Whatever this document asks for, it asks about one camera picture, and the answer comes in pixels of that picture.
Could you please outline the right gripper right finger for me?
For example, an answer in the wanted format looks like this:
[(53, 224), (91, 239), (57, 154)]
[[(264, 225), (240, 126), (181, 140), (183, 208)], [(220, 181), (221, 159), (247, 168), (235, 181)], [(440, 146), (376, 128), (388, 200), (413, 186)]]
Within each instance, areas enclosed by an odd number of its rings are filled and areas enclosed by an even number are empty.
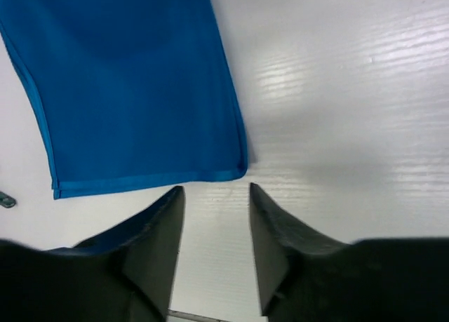
[(446, 238), (343, 243), (249, 187), (261, 314), (269, 321), (447, 321)]

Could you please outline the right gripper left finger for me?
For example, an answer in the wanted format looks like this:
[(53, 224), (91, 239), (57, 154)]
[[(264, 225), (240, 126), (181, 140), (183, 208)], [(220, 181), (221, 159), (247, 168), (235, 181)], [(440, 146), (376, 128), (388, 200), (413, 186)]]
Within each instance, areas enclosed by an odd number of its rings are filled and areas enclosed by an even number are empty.
[(165, 321), (185, 216), (176, 186), (71, 248), (1, 241), (2, 321)]

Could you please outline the blue cloth napkin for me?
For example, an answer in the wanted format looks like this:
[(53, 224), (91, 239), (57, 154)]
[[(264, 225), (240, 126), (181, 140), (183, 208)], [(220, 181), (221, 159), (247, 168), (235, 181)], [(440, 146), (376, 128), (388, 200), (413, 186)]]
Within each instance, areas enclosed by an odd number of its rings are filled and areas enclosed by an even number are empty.
[(1, 0), (53, 196), (243, 177), (243, 118), (211, 0)]

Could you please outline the green handled knife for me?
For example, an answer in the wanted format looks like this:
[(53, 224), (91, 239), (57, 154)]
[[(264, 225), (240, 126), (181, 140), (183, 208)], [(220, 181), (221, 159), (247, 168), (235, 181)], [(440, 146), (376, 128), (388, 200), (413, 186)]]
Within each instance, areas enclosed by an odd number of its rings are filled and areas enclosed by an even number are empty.
[(4, 208), (12, 208), (15, 205), (16, 205), (16, 200), (13, 197), (11, 197), (3, 192), (0, 192), (0, 206), (2, 206)]

